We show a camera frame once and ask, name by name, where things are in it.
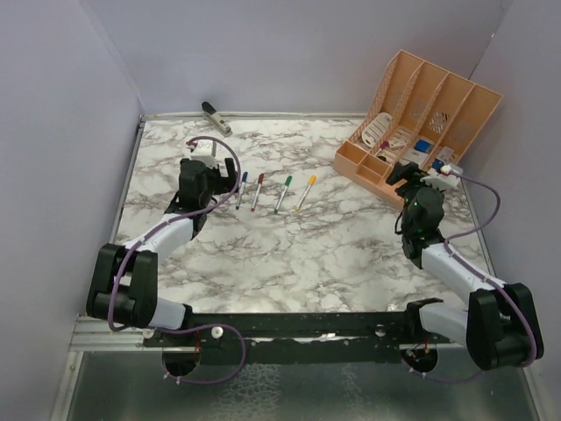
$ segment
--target red marker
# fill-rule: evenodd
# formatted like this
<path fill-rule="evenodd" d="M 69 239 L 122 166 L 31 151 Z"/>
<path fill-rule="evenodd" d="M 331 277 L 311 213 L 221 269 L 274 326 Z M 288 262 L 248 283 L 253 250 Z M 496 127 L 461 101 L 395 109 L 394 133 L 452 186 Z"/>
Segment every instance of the red marker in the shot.
<path fill-rule="evenodd" d="M 257 207 L 257 198 L 259 197 L 259 192 L 261 191 L 261 184 L 263 184 L 263 174 L 259 175 L 259 179 L 257 180 L 257 191 L 255 192 L 255 197 L 253 198 L 253 204 L 252 204 L 252 212 L 255 211 L 255 208 Z"/>

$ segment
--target green marker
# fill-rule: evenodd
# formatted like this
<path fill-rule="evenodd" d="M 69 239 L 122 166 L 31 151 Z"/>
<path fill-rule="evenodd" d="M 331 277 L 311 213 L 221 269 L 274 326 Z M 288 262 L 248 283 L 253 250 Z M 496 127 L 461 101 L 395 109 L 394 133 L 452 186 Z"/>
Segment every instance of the green marker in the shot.
<path fill-rule="evenodd" d="M 284 188 L 282 189 L 282 193 L 280 193 L 279 201 L 277 202 L 277 205 L 274 207 L 274 213 L 279 213 L 279 208 L 281 206 L 282 201 L 284 200 L 284 196 L 287 195 L 288 186 L 290 185 L 291 181 L 292 181 L 292 175 L 289 175 L 287 177 L 287 180 L 284 182 Z"/>

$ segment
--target marble countertop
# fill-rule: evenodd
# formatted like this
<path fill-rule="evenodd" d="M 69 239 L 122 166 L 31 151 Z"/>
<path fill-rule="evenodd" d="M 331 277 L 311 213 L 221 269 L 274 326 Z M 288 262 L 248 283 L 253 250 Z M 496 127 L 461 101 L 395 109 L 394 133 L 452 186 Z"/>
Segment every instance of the marble countertop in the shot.
<path fill-rule="evenodd" d="M 248 171 L 240 210 L 231 199 L 209 215 L 202 232 L 177 249 L 159 270 L 160 296 L 200 312 L 403 310 L 437 296 L 463 305 L 430 274 L 416 268 L 394 234 L 398 211 L 336 173 L 337 148 L 360 120 L 233 119 L 227 141 Z M 185 142 L 218 136 L 204 120 L 146 123 L 117 242 L 157 223 L 178 188 Z M 227 156 L 220 148 L 218 156 Z M 259 206 L 250 212 L 259 173 Z M 288 175 L 281 211 L 273 207 Z M 300 212 L 294 207 L 308 179 L 317 181 Z M 447 193 L 444 236 L 473 227 L 464 191 Z M 486 268 L 477 235 L 457 249 Z"/>

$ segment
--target gray wall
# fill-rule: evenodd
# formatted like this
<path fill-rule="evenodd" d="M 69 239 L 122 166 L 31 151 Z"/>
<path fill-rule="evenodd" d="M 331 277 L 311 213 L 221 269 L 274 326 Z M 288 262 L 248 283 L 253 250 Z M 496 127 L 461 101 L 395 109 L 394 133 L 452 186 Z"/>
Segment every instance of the gray wall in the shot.
<path fill-rule="evenodd" d="M 140 108 L 75 0 L 0 2 L 0 418 L 48 419 Z"/>
<path fill-rule="evenodd" d="M 468 76 L 511 0 L 82 2 L 156 113 L 365 112 L 400 48 Z"/>
<path fill-rule="evenodd" d="M 561 402 L 561 3 L 517 0 L 473 80 L 504 94 L 486 131 L 466 156 L 466 173 L 498 188 L 504 200 L 485 239 L 499 276 L 531 287 L 545 341 L 539 365 Z M 494 207 L 470 189 L 478 215 Z"/>

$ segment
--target cable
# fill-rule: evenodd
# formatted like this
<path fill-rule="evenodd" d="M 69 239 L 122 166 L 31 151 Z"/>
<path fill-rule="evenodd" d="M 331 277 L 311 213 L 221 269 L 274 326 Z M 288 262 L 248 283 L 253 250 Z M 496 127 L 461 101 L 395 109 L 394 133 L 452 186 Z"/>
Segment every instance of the cable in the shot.
<path fill-rule="evenodd" d="M 428 380 L 431 380 L 431 381 L 437 382 L 437 383 L 465 384 L 465 383 L 472 382 L 475 379 L 478 379 L 481 375 L 483 375 L 483 373 L 485 373 L 484 371 L 478 371 L 478 372 L 474 373 L 473 375 L 468 375 L 467 377 L 464 377 L 464 378 L 461 378 L 461 379 L 447 379 L 446 377 L 438 377 L 437 375 L 429 375 L 427 373 L 421 373 L 420 371 L 417 371 L 414 368 L 412 368 L 404 359 L 401 359 L 401 361 L 403 362 L 403 364 L 405 364 L 407 367 L 409 367 L 409 372 L 410 373 L 412 373 L 414 375 L 418 375 L 419 377 L 422 377 L 423 379 L 428 379 Z"/>
<path fill-rule="evenodd" d="M 182 219 L 192 218 L 192 217 L 195 217 L 197 215 L 202 215 L 202 214 L 205 214 L 205 213 L 209 213 L 209 212 L 213 211 L 214 209 L 216 209 L 221 204 L 225 203 L 230 197 L 232 197 L 236 193 L 236 189 L 239 185 L 242 172 L 241 172 L 241 164 L 239 163 L 239 158 L 236 155 L 236 153 L 234 152 L 234 150 L 230 146 L 228 146 L 228 144 L 226 142 L 224 142 L 223 140 L 213 138 L 213 137 L 210 137 L 210 136 L 196 136 L 196 137 L 192 138 L 189 142 L 187 142 L 187 145 L 192 145 L 193 143 L 195 143 L 198 140 L 211 140 L 212 142 L 215 142 L 219 145 L 224 146 L 228 150 L 228 152 L 231 154 L 231 157 L 234 159 L 234 162 L 236 163 L 236 170 L 238 171 L 238 174 L 236 176 L 236 182 L 234 183 L 234 186 L 232 187 L 232 189 L 226 195 L 224 195 L 222 199 L 217 201 L 215 204 L 213 204 L 211 206 L 207 206 L 204 209 L 194 210 L 192 212 L 188 212 L 188 213 L 185 213 L 183 215 L 178 215 L 177 217 L 170 218 L 170 219 L 168 219 L 168 221 L 162 222 L 162 223 L 154 226 L 152 228 L 152 230 L 150 230 L 145 235 L 145 237 L 143 239 L 137 241 L 127 251 L 127 253 L 124 255 L 123 261 L 119 265 L 119 269 L 118 269 L 117 274 L 115 275 L 115 279 L 113 281 L 113 289 L 111 290 L 109 309 L 108 309 L 108 312 L 107 312 L 107 323 L 109 325 L 109 328 L 114 332 L 120 332 L 120 331 L 126 329 L 127 327 L 129 327 L 129 326 L 126 326 L 126 325 L 115 326 L 114 313 L 115 313 L 115 300 L 117 298 L 117 292 L 118 292 L 118 289 L 119 289 L 119 284 L 121 283 L 121 279 L 123 278 L 124 272 L 126 270 L 126 266 L 129 262 L 129 260 L 131 259 L 132 255 L 134 254 L 134 252 L 146 240 L 153 237 L 162 228 L 168 226 L 169 224 L 172 224 L 173 222 L 180 221 Z M 222 328 L 227 329 L 229 331 L 232 331 L 236 334 L 236 336 L 238 336 L 238 338 L 240 340 L 241 347 L 242 347 L 242 358 L 241 358 L 241 361 L 239 362 L 238 367 L 232 373 L 230 373 L 229 375 L 226 375 L 222 379 L 217 379 L 217 380 L 213 380 L 213 381 L 189 381 L 188 379 L 182 379 L 181 378 L 180 379 L 181 382 L 187 382 L 187 383 L 192 383 L 192 384 L 216 384 L 216 383 L 219 383 L 219 382 L 225 382 L 227 380 L 230 380 L 230 378 L 235 376 L 237 373 L 239 373 L 239 371 L 244 366 L 244 364 L 245 364 L 244 338 L 241 335 L 241 333 L 233 326 L 229 326 L 229 325 L 202 325 L 202 326 L 197 326 L 197 327 L 194 327 L 192 329 L 187 329 L 187 330 L 183 330 L 183 331 L 173 331 L 173 330 L 169 330 L 169 329 L 160 329 L 160 331 L 168 333 L 168 334 L 173 334 L 173 335 L 184 335 L 184 334 L 199 332 L 199 331 L 202 331 L 204 329 L 211 329 L 212 327 L 215 327 L 215 326 L 219 326 L 219 327 L 222 327 Z"/>
<path fill-rule="evenodd" d="M 464 237 L 466 235 L 473 234 L 474 232 L 480 231 L 483 228 L 485 228 L 486 226 L 488 226 L 491 223 L 491 221 L 493 221 L 493 219 L 497 216 L 497 213 L 499 213 L 499 208 L 501 207 L 501 195 L 499 194 L 499 192 L 496 189 L 489 186 L 488 184 L 485 184 L 483 182 L 478 182 L 477 180 L 474 180 L 471 177 L 468 177 L 467 175 L 462 175 L 462 174 L 457 173 L 456 171 L 453 171 L 453 170 L 451 170 L 448 174 L 449 175 L 454 175 L 461 180 L 465 180 L 467 182 L 472 182 L 474 184 L 477 184 L 478 186 L 481 186 L 485 189 L 488 189 L 488 190 L 493 192 L 493 194 L 496 198 L 496 205 L 495 205 L 495 208 L 493 210 L 493 213 L 483 224 L 475 226 L 471 230 L 468 230 L 466 232 L 453 234 L 450 237 L 446 238 L 444 240 L 444 248 L 448 252 L 450 257 L 452 257 L 455 261 L 457 261 L 465 269 L 467 269 L 473 275 L 477 276 L 481 281 L 486 282 L 489 285 L 491 285 L 493 288 L 495 288 L 499 292 L 499 294 L 501 294 L 501 296 L 504 298 L 504 300 L 508 303 L 508 305 L 512 308 L 512 310 L 516 314 L 516 316 L 520 319 L 520 321 L 522 323 L 522 326 L 524 328 L 524 331 L 526 332 L 526 335 L 529 338 L 529 346 L 530 346 L 529 356 L 522 364 L 520 364 L 520 367 L 527 367 L 530 364 L 532 364 L 536 360 L 536 357 L 537 357 L 536 337 L 534 336 L 534 333 L 532 332 L 532 329 L 529 326 L 528 320 L 524 317 L 524 315 L 522 314 L 522 312 L 520 311 L 520 309 L 518 308 L 516 303 L 513 301 L 513 299 L 507 294 L 507 292 L 497 282 L 495 282 L 491 279 L 488 279 L 486 274 L 481 273 L 477 268 L 472 266 L 472 264 L 469 261 L 467 261 L 462 256 L 460 256 L 459 254 L 454 252 L 454 250 L 451 248 L 451 245 L 450 245 L 450 242 L 453 239 L 459 239 L 460 237 Z M 405 360 L 402 360 L 402 362 L 409 367 L 409 365 L 407 364 L 407 362 Z M 470 375 L 470 376 L 462 378 L 462 379 L 447 379 L 447 378 L 443 378 L 443 377 L 429 375 L 427 373 L 421 373 L 420 371 L 414 370 L 412 367 L 409 367 L 409 372 L 413 373 L 414 375 L 421 376 L 423 379 L 429 379 L 429 380 L 432 380 L 433 382 L 446 383 L 446 384 L 468 383 L 468 382 L 471 382 L 471 381 L 479 378 L 481 375 L 483 375 L 483 373 L 485 373 L 484 371 L 478 371 L 478 372 L 474 373 L 473 375 Z"/>
<path fill-rule="evenodd" d="M 166 372 L 166 375 L 164 376 L 165 378 L 166 377 L 171 377 L 172 379 L 175 379 L 178 382 L 177 384 L 179 384 L 179 382 L 181 382 L 181 383 L 187 383 L 187 384 L 210 385 L 210 384 L 218 384 L 218 383 L 222 383 L 222 382 L 227 382 L 232 377 L 234 377 L 235 375 L 237 375 L 241 371 L 241 369 L 244 367 L 244 364 L 245 364 L 245 355 L 246 355 L 245 342 L 244 342 L 244 337 L 242 336 L 242 334 L 239 332 L 238 329 L 236 329 L 233 326 L 230 326 L 230 325 L 201 325 L 201 326 L 193 327 L 191 329 L 184 329 L 182 331 L 172 331 L 170 329 L 158 329 L 158 330 L 160 332 L 171 333 L 173 335 L 188 335 L 188 334 L 191 334 L 191 333 L 200 332 L 200 331 L 205 330 L 205 329 L 212 329 L 213 327 L 222 327 L 223 329 L 234 332 L 234 334 L 239 339 L 239 344 L 241 345 L 241 348 L 242 348 L 242 357 L 240 359 L 240 362 L 239 362 L 238 366 L 234 369 L 234 371 L 225 375 L 224 377 L 221 377 L 221 378 L 215 379 L 215 380 L 191 380 L 191 379 L 185 378 L 184 376 L 171 375 L 169 373 L 169 370 L 166 367 L 166 363 L 162 360 L 161 366 L 164 369 L 164 371 Z"/>
<path fill-rule="evenodd" d="M 195 217 L 197 215 L 202 215 L 204 213 L 209 213 L 209 212 L 213 211 L 214 209 L 216 209 L 221 204 L 225 203 L 230 197 L 232 197 L 236 193 L 236 188 L 238 187 L 239 181 L 240 181 L 240 178 L 241 178 L 241 165 L 239 163 L 238 156 L 236 155 L 234 150 L 231 147 L 228 146 L 228 144 L 226 142 L 224 142 L 223 140 L 220 140 L 220 139 L 212 138 L 210 136 L 194 137 L 189 142 L 187 142 L 187 144 L 191 145 L 198 140 L 204 140 L 204 139 L 216 142 L 217 144 L 224 146 L 228 150 L 228 152 L 230 152 L 231 157 L 234 159 L 234 161 L 236 163 L 236 170 L 238 171 L 238 174 L 236 176 L 236 182 L 235 182 L 234 186 L 232 187 L 232 189 L 222 199 L 220 199 L 215 204 L 213 204 L 211 206 L 208 206 L 204 209 L 194 210 L 192 212 L 188 212 L 188 213 L 185 213 L 183 215 L 179 215 L 177 217 L 170 218 L 170 219 L 168 219 L 168 221 L 162 222 L 162 223 L 154 226 L 152 228 L 152 230 L 150 230 L 142 240 L 139 240 L 136 243 L 134 243 L 132 245 L 132 247 L 127 251 L 126 255 L 123 258 L 123 261 L 119 265 L 119 269 L 117 271 L 117 274 L 115 275 L 115 280 L 113 282 L 113 289 L 111 290 L 111 297 L 110 297 L 110 301 L 109 301 L 109 310 L 108 310 L 108 313 L 107 313 L 107 323 L 109 325 L 109 328 L 114 332 L 120 332 L 120 331 L 122 331 L 122 330 L 124 330 L 128 327 L 126 325 L 125 326 L 115 326 L 113 317 L 114 317 L 114 312 L 115 312 L 115 300 L 117 298 L 117 292 L 118 292 L 118 289 L 119 289 L 119 284 L 121 283 L 121 278 L 123 278 L 124 271 L 126 270 L 126 266 L 129 262 L 129 260 L 131 259 L 132 255 L 134 254 L 134 252 L 143 244 L 144 241 L 153 237 L 162 228 L 168 226 L 169 224 L 172 224 L 173 222 L 181 221 L 182 219 Z"/>
<path fill-rule="evenodd" d="M 486 274 L 483 274 L 477 268 L 474 268 L 470 262 L 465 260 L 459 254 L 455 253 L 454 250 L 452 250 L 451 245 L 450 245 L 451 240 L 458 239 L 460 237 L 464 237 L 464 236 L 469 235 L 469 234 L 473 234 L 474 232 L 480 231 L 481 229 L 488 226 L 491 223 L 491 221 L 493 221 L 494 217 L 496 217 L 497 213 L 499 212 L 499 208 L 501 207 L 501 195 L 493 187 L 491 187 L 491 186 L 489 186 L 489 185 L 487 185 L 483 182 L 478 182 L 477 180 L 474 180 L 471 177 L 468 177 L 467 175 L 459 174 L 456 171 L 450 171 L 449 174 L 455 175 L 457 178 L 460 178 L 462 180 L 466 180 L 467 182 L 472 182 L 472 183 L 477 184 L 477 185 L 479 185 L 479 186 L 481 186 L 485 189 L 491 190 L 493 192 L 494 196 L 497 199 L 494 211 L 491 214 L 491 217 L 489 217 L 489 219 L 487 221 L 485 221 L 483 224 L 481 224 L 479 226 L 473 227 L 471 230 L 468 230 L 466 232 L 461 232 L 459 234 L 451 235 L 450 237 L 448 237 L 447 239 L 444 240 L 444 248 L 449 253 L 449 255 L 455 261 L 457 261 L 460 265 L 462 265 L 464 268 L 466 268 L 468 271 L 470 271 L 473 275 L 477 276 L 481 281 L 486 282 L 489 285 L 491 285 L 492 287 L 494 287 L 499 292 L 499 294 L 501 294 L 501 296 L 508 303 L 508 305 L 512 308 L 515 315 L 520 319 L 520 322 L 522 323 L 524 331 L 526 332 L 526 335 L 529 338 L 529 346 L 530 346 L 529 356 L 520 365 L 520 367 L 527 367 L 530 364 L 532 364 L 536 360 L 536 357 L 537 357 L 536 338 L 534 337 L 534 333 L 532 332 L 532 329 L 529 326 L 528 320 L 526 320 L 526 318 L 524 317 L 524 315 L 522 314 L 522 312 L 520 311 L 520 309 L 518 308 L 516 303 L 512 300 L 512 298 L 510 298 L 510 296 L 507 294 L 507 292 L 497 282 L 488 279 Z"/>
<path fill-rule="evenodd" d="M 397 225 L 400 223 L 401 217 L 403 216 L 403 210 L 401 210 L 400 214 L 397 216 L 397 219 L 395 220 L 395 225 L 394 225 L 394 232 L 397 235 L 402 235 L 403 231 L 398 231 L 397 229 Z"/>
<path fill-rule="evenodd" d="M 196 343 L 195 343 L 195 351 L 193 352 L 193 361 L 195 363 L 198 362 L 198 359 L 201 358 L 201 333 L 197 332 L 196 336 Z"/>
<path fill-rule="evenodd" d="M 429 344 L 429 340 L 428 340 L 428 339 L 425 339 L 425 340 L 419 342 L 417 345 L 415 345 L 414 347 L 411 348 L 411 351 L 415 351 L 419 346 L 421 346 L 421 345 L 423 345 L 423 344 L 424 344 L 424 345 Z"/>

